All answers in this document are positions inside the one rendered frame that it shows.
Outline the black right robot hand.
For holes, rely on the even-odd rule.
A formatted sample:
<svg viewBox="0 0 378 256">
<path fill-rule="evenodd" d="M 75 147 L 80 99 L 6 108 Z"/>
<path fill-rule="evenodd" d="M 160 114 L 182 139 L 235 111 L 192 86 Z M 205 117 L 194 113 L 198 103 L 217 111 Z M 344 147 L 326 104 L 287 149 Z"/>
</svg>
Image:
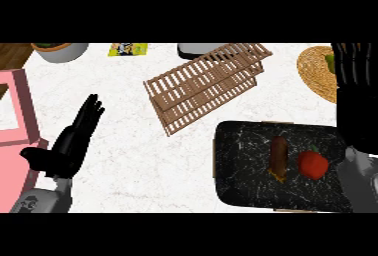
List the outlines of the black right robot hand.
<svg viewBox="0 0 378 256">
<path fill-rule="evenodd" d="M 337 128 L 349 146 L 378 155 L 378 43 L 332 43 Z"/>
</svg>

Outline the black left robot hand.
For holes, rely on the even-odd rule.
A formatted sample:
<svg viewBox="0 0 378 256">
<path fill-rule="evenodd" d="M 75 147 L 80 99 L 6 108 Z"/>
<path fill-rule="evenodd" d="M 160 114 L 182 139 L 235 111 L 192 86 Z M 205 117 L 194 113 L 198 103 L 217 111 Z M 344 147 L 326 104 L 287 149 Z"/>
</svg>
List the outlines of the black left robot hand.
<svg viewBox="0 0 378 256">
<path fill-rule="evenodd" d="M 98 95 L 90 94 L 74 122 L 61 132 L 52 149 L 27 147 L 21 150 L 19 155 L 27 159 L 34 171 L 43 171 L 50 178 L 74 177 L 84 162 L 90 138 L 103 111 Z"/>
</svg>

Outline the brown sweet potato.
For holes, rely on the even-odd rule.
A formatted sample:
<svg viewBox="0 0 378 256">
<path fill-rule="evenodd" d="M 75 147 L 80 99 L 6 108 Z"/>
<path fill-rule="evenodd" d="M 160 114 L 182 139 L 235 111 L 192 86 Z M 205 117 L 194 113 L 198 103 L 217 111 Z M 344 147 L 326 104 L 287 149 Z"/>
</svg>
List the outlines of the brown sweet potato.
<svg viewBox="0 0 378 256">
<path fill-rule="evenodd" d="M 282 136 L 275 136 L 270 145 L 269 171 L 276 180 L 287 181 L 288 142 Z"/>
</svg>

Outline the black marble tray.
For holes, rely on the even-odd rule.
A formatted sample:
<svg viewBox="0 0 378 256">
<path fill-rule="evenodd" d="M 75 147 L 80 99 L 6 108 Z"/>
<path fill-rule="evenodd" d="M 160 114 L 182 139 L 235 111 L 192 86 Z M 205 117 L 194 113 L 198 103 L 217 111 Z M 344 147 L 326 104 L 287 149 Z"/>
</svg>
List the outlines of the black marble tray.
<svg viewBox="0 0 378 256">
<path fill-rule="evenodd" d="M 225 121 L 214 134 L 214 183 L 241 207 L 352 211 L 337 167 L 346 143 L 332 126 Z"/>
</svg>

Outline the wooden tiered shelf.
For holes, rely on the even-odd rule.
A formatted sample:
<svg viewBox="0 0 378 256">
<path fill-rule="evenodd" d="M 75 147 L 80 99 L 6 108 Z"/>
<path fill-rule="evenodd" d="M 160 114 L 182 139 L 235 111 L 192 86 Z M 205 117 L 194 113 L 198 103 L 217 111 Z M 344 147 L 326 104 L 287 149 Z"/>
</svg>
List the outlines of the wooden tiered shelf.
<svg viewBox="0 0 378 256">
<path fill-rule="evenodd" d="M 257 85 L 270 55 L 260 43 L 227 43 L 143 82 L 168 136 Z"/>
</svg>

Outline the pink open cabinet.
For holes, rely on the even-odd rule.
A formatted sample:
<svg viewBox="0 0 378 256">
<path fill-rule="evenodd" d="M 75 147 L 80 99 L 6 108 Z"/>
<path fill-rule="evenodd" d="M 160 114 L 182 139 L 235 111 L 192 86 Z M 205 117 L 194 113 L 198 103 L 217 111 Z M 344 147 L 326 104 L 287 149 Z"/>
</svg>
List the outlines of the pink open cabinet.
<svg viewBox="0 0 378 256">
<path fill-rule="evenodd" d="M 38 172 L 19 155 L 25 147 L 47 148 L 41 138 L 24 69 L 0 71 L 9 87 L 18 127 L 0 130 L 0 213 L 9 213 L 21 194 L 34 188 Z"/>
</svg>

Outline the round wicker placemat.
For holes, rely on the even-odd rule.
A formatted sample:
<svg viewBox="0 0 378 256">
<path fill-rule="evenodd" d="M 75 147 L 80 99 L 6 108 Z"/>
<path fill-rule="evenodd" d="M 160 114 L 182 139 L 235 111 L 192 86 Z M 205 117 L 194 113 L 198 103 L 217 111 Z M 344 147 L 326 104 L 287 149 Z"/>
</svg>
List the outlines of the round wicker placemat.
<svg viewBox="0 0 378 256">
<path fill-rule="evenodd" d="M 326 57 L 332 56 L 329 46 L 312 46 L 298 55 L 297 71 L 300 78 L 315 92 L 331 103 L 337 102 L 337 78 L 329 71 Z"/>
</svg>

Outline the green vegetable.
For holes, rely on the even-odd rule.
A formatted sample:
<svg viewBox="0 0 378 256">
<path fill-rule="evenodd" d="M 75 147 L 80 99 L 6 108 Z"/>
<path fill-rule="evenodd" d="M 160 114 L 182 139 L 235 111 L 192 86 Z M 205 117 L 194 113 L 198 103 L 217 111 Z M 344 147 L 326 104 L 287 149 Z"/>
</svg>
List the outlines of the green vegetable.
<svg viewBox="0 0 378 256">
<path fill-rule="evenodd" d="M 325 55 L 325 61 L 326 61 L 326 64 L 328 64 L 329 72 L 332 74 L 335 74 L 335 63 L 334 63 L 334 55 L 332 54 Z"/>
</svg>

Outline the brown wooden board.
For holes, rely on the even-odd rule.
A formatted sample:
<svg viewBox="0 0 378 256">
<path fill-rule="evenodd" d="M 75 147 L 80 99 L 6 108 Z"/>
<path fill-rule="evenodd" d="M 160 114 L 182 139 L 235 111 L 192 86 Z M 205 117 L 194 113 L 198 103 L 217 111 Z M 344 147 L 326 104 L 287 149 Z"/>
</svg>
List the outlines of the brown wooden board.
<svg viewBox="0 0 378 256">
<path fill-rule="evenodd" d="M 33 51 L 30 43 L 0 43 L 0 70 L 22 68 Z"/>
</svg>

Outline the yellow printed packet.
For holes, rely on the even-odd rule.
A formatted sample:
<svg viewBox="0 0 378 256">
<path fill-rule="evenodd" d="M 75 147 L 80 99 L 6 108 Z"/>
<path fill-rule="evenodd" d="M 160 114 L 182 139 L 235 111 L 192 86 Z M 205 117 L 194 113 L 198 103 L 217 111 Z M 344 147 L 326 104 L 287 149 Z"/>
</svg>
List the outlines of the yellow printed packet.
<svg viewBox="0 0 378 256">
<path fill-rule="evenodd" d="M 146 43 L 114 43 L 109 49 L 109 56 L 140 56 L 148 53 Z"/>
</svg>

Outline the grey appliance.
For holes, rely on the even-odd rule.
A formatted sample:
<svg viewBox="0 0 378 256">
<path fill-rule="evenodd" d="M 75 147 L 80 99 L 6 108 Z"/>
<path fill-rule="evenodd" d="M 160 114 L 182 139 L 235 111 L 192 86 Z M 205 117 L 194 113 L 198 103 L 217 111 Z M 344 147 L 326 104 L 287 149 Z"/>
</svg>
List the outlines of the grey appliance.
<svg viewBox="0 0 378 256">
<path fill-rule="evenodd" d="M 223 43 L 179 43 L 177 54 L 180 58 L 194 60 L 220 46 Z"/>
</svg>

